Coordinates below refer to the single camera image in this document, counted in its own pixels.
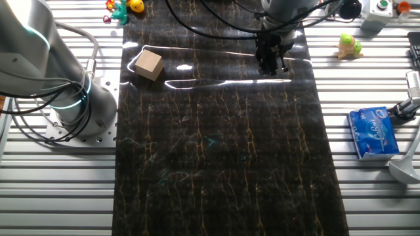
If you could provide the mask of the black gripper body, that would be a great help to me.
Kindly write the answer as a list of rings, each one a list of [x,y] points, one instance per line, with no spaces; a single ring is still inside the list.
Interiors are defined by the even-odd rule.
[[[279,35],[272,33],[258,33],[255,39],[256,53],[258,61],[267,59],[269,55],[283,58],[285,53],[294,45],[294,40],[282,39]]]

